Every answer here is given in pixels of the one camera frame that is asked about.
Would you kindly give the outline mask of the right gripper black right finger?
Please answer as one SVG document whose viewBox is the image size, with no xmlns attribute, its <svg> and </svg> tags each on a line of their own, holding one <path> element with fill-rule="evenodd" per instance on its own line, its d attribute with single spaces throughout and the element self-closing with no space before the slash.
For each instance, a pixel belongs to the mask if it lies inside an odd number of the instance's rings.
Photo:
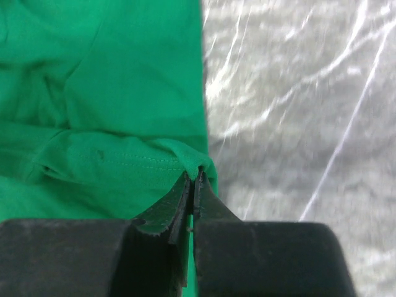
<svg viewBox="0 0 396 297">
<path fill-rule="evenodd" d="M 200 172 L 194 185 L 198 296 L 354 296 L 342 247 L 325 224 L 240 220 Z"/>
</svg>

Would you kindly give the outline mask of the green t-shirt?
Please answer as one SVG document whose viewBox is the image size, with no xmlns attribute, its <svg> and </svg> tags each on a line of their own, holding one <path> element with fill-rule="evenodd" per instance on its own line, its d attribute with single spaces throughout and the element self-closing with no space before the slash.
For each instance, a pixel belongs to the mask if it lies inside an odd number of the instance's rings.
<svg viewBox="0 0 396 297">
<path fill-rule="evenodd" d="M 1 220 L 132 218 L 209 155 L 200 1 L 1 2 Z"/>
</svg>

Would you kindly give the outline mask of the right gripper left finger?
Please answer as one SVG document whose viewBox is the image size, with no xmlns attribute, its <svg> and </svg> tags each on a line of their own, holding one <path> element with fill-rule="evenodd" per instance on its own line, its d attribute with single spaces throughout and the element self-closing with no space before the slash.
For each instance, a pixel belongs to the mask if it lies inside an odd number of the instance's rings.
<svg viewBox="0 0 396 297">
<path fill-rule="evenodd" d="M 180 296 L 187 283 L 191 180 L 130 219 L 1 224 L 2 296 Z"/>
</svg>

